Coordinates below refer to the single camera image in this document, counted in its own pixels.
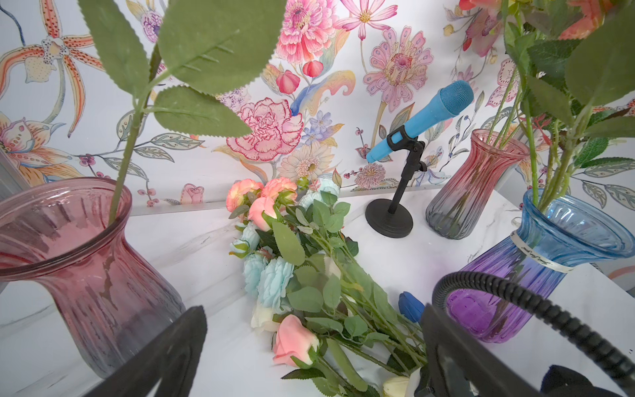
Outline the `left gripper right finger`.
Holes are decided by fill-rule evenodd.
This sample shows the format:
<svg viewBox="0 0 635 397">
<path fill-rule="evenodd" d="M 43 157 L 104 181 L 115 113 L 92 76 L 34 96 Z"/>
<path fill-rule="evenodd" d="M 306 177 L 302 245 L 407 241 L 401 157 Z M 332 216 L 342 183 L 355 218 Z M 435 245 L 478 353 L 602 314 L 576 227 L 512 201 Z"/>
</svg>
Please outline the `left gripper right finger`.
<svg viewBox="0 0 635 397">
<path fill-rule="evenodd" d="M 420 319 L 431 396 L 539 396 L 443 310 L 428 304 Z"/>
</svg>

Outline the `green stem with leaves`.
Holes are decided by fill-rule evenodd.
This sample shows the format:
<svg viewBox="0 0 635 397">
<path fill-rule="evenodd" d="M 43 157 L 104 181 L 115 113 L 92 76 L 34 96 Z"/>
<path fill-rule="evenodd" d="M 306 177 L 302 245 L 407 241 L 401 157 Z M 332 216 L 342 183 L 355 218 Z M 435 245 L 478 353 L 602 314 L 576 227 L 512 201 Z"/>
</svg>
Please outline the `green stem with leaves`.
<svg viewBox="0 0 635 397">
<path fill-rule="evenodd" d="M 487 131 L 486 142 L 503 150 L 511 139 L 512 121 L 516 117 L 521 94 L 520 74 L 514 61 L 507 59 L 501 63 L 496 83 L 497 87 L 487 103 L 496 112 L 486 120 L 483 128 Z"/>
</svg>

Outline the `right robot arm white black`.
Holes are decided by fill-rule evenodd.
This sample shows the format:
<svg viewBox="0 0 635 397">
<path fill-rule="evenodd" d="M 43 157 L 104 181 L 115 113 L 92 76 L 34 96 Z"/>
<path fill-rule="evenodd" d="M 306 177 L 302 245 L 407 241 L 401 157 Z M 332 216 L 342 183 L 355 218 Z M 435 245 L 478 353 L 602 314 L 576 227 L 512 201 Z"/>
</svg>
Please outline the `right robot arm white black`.
<svg viewBox="0 0 635 397">
<path fill-rule="evenodd" d="M 491 294 L 540 319 L 583 352 L 626 395 L 634 395 L 634 362 L 598 332 L 549 299 L 498 276 L 458 271 L 436 283 L 433 305 L 441 310 L 446 309 L 449 295 L 460 289 Z"/>
</svg>

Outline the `smoky pink glass vase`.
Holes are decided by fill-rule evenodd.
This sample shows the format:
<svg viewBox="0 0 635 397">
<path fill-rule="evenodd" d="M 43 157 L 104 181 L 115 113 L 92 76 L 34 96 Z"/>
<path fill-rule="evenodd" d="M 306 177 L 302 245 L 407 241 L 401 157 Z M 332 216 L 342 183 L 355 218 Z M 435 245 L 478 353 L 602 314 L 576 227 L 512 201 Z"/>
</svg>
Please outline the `smoky pink glass vase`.
<svg viewBox="0 0 635 397">
<path fill-rule="evenodd" d="M 176 289 L 125 237 L 132 194 L 77 178 L 40 185 L 1 204 L 1 279 L 34 281 L 51 295 L 79 354 L 101 378 L 173 324 Z"/>
</svg>

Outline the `coral pink rose stem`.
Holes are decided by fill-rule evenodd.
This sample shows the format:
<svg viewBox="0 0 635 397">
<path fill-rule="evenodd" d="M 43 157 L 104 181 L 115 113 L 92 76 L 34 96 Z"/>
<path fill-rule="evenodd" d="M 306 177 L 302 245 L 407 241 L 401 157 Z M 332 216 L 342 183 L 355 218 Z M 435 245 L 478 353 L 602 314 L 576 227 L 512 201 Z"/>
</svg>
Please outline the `coral pink rose stem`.
<svg viewBox="0 0 635 397">
<path fill-rule="evenodd" d="M 613 175 L 631 158 L 605 157 L 634 137 L 632 1 L 503 1 L 504 44 L 519 75 L 517 106 L 530 147 L 530 198 L 542 213 L 580 171 Z"/>
</svg>

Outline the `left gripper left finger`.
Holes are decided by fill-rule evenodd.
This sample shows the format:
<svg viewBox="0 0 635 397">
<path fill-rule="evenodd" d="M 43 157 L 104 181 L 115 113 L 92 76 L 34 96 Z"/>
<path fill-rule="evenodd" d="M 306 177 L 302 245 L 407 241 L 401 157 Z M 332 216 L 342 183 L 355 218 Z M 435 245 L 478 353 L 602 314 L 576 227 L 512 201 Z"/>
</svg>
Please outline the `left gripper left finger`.
<svg viewBox="0 0 635 397">
<path fill-rule="evenodd" d="M 208 332 L 202 306 L 194 306 L 88 396 L 188 396 Z"/>
</svg>

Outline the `magenta pink rose stem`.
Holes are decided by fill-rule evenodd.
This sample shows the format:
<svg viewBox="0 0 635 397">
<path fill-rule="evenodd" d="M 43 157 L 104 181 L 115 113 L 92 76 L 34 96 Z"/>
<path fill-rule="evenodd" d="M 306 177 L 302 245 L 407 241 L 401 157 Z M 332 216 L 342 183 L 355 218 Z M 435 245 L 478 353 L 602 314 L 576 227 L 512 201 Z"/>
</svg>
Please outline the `magenta pink rose stem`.
<svg viewBox="0 0 635 397">
<path fill-rule="evenodd" d="M 244 137 L 251 130 L 218 95 L 254 81 L 275 52 L 284 1 L 171 1 L 148 54 L 114 1 L 79 8 L 107 75 L 132 96 L 128 134 L 109 221 L 114 223 L 146 115 L 185 135 Z"/>
</svg>

